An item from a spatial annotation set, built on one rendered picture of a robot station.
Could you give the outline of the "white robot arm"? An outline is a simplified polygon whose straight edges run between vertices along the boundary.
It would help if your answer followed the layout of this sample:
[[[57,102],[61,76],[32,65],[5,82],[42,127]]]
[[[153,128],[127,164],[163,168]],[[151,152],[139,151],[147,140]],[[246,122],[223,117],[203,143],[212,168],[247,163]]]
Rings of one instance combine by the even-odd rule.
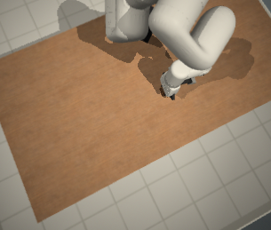
[[[235,15],[226,6],[212,7],[189,33],[209,0],[157,1],[105,0],[106,36],[115,43],[136,42],[144,39],[150,28],[178,58],[164,77],[167,86],[194,84],[196,76],[211,70],[233,35]]]

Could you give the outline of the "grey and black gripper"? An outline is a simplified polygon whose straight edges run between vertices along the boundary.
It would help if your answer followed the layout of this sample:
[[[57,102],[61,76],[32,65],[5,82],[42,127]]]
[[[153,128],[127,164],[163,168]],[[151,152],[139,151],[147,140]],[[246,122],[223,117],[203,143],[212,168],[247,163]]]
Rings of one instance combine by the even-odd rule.
[[[180,86],[177,87],[177,88],[171,88],[171,87],[167,86],[167,84],[164,81],[164,77],[165,77],[167,72],[168,71],[166,71],[165,73],[162,73],[162,76],[160,78],[160,81],[161,81],[161,84],[162,84],[161,87],[163,87],[163,90],[164,90],[164,93],[165,93],[164,96],[170,97],[171,100],[175,100],[175,94],[177,94],[177,92],[179,91]]]

